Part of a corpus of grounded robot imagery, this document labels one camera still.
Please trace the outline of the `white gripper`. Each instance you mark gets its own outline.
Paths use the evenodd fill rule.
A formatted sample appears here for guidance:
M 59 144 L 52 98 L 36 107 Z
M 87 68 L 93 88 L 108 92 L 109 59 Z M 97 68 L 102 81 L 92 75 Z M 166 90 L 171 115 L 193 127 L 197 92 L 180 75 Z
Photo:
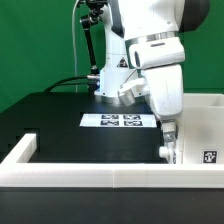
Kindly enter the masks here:
M 183 110 L 183 79 L 180 65 L 163 66 L 143 71 L 149 87 L 149 105 L 160 121 L 175 120 Z M 177 140 L 175 121 L 162 123 L 164 145 L 174 150 Z

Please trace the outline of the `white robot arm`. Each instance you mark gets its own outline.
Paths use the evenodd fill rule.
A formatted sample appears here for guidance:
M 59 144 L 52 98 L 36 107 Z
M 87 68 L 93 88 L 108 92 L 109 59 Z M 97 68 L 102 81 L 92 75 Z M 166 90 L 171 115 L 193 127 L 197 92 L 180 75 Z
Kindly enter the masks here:
M 185 51 L 177 35 L 196 30 L 209 10 L 210 0 L 107 0 L 103 7 L 106 63 L 94 95 L 127 106 L 144 98 L 168 149 L 183 110 Z

